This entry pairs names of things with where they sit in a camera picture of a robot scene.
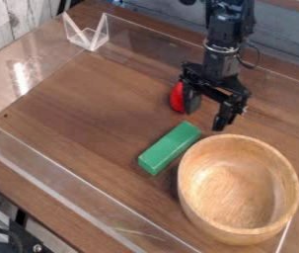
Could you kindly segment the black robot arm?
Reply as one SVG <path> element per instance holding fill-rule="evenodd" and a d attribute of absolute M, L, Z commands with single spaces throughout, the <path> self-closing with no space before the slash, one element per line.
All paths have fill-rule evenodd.
<path fill-rule="evenodd" d="M 246 112 L 251 92 L 239 79 L 239 71 L 240 66 L 256 67 L 256 63 L 247 64 L 242 60 L 254 25 L 254 0 L 206 0 L 203 62 L 181 62 L 175 85 L 177 104 L 169 101 L 169 106 L 181 114 L 192 114 L 200 107 L 203 96 L 218 102 L 212 131 L 222 131 L 236 115 Z"/>

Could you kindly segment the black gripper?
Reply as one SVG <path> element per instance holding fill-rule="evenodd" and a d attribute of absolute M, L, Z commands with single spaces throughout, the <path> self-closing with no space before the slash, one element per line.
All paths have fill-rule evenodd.
<path fill-rule="evenodd" d="M 236 75 L 219 80 L 208 78 L 203 74 L 203 65 L 188 61 L 181 63 L 179 81 L 183 83 L 183 109 L 187 115 L 199 109 L 203 96 L 220 104 L 212 131 L 222 131 L 236 115 L 247 111 L 248 88 Z"/>

